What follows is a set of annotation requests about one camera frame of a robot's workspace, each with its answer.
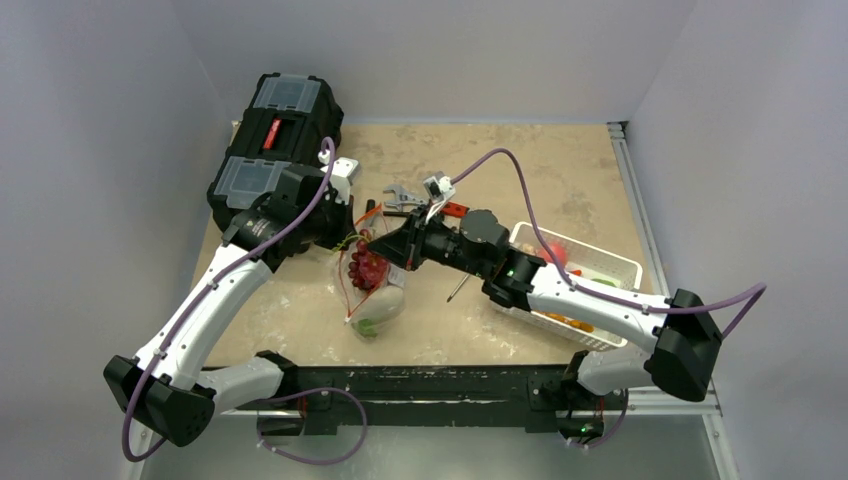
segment toolbox lid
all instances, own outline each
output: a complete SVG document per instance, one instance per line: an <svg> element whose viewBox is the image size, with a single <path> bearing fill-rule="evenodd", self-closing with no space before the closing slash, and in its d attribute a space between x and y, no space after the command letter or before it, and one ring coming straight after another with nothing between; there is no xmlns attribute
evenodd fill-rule
<svg viewBox="0 0 848 480"><path fill-rule="evenodd" d="M215 195L226 195L227 206L246 209L265 192L274 190L280 173L291 162L230 157L215 187Z"/></svg>
<svg viewBox="0 0 848 480"><path fill-rule="evenodd" d="M310 113L320 89L321 82L305 76L268 77L262 82L253 107Z"/></svg>

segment tomato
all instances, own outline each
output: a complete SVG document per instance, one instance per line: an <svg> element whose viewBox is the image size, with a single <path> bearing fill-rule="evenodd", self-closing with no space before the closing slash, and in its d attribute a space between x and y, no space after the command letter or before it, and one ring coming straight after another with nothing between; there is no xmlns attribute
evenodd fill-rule
<svg viewBox="0 0 848 480"><path fill-rule="evenodd" d="M568 263L568 254L565 253L565 248L558 243L550 243L548 246L551 247L551 251L554 252L554 255L560 261L562 266L565 266L565 264ZM548 255L547 250L544 248L539 249L539 256L548 263L554 263L553 259L550 255Z"/></svg>

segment tabletop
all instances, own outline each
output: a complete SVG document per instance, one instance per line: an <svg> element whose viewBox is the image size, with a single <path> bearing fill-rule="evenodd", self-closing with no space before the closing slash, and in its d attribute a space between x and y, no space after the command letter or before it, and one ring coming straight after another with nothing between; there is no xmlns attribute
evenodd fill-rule
<svg viewBox="0 0 848 480"><path fill-rule="evenodd" d="M398 183L424 195L421 181L436 171L455 176L495 147L521 163L541 227L644 265L618 162L604 125L352 125L342 128L340 156L359 160L354 214L365 199L388 200ZM527 209L512 163L495 156L460 185L453 200L491 210L512 228ZM390 219L400 226L402 219ZM221 233L211 221L195 270L205 271ZM287 259L245 303L213 348L207 365L242 363L262 350L299 365L483 365L567 363L583 348L491 308L471 278L450 303L463 274L425 262L408 272L406 307L372 341L344 322L333 281L337 256L317 247ZM647 279L642 291L651 292Z"/></svg>

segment red tool handle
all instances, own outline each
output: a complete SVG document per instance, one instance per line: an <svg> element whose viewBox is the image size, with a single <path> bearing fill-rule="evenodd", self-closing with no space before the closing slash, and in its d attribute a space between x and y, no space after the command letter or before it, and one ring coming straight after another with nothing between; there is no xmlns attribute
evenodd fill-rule
<svg viewBox="0 0 848 480"><path fill-rule="evenodd" d="M448 202L445 204L445 208L442 209L442 213L449 217L462 218L468 213L468 207L458 203Z"/></svg>

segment white basket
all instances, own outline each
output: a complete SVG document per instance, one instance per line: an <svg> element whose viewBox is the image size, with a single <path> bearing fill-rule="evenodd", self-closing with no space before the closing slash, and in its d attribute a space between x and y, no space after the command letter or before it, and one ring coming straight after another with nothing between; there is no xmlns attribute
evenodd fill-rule
<svg viewBox="0 0 848 480"><path fill-rule="evenodd" d="M544 228L540 228L539 230L542 232L545 242L549 245L559 244L565 248L568 254L566 270L582 270L583 278L601 278L614 283L618 288L624 290L639 289L639 285L642 282L642 266L633 260L559 235L550 230L545 230ZM523 243L532 245L536 249L542 247L536 239L533 226L527 222L515 224L515 228L512 229L512 234L509 236L509 241L513 245ZM595 328L594 332L589 333L536 312L525 312L517 308L503 308L495 303L491 305L495 310L532 323L561 337L580 342L591 350L603 352L604 350L621 348L627 344L627 340L599 328Z"/></svg>

